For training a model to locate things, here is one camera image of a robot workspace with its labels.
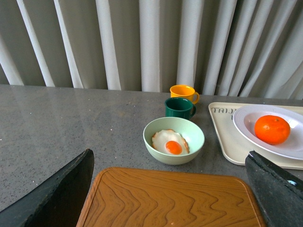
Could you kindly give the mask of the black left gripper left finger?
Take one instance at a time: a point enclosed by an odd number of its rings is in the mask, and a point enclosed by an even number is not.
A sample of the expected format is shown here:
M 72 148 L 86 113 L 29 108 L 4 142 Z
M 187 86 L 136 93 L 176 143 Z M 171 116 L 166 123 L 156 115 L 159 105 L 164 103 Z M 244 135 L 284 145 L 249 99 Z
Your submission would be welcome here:
M 90 189 L 94 153 L 87 149 L 0 213 L 2 227 L 74 227 Z

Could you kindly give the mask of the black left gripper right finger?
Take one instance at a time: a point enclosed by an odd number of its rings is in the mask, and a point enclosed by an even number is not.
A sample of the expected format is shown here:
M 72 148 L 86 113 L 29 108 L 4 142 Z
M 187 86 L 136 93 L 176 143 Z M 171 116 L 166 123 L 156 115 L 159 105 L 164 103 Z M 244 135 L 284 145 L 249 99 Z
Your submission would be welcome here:
M 251 188 L 269 227 L 303 225 L 303 181 L 256 151 L 245 166 Z

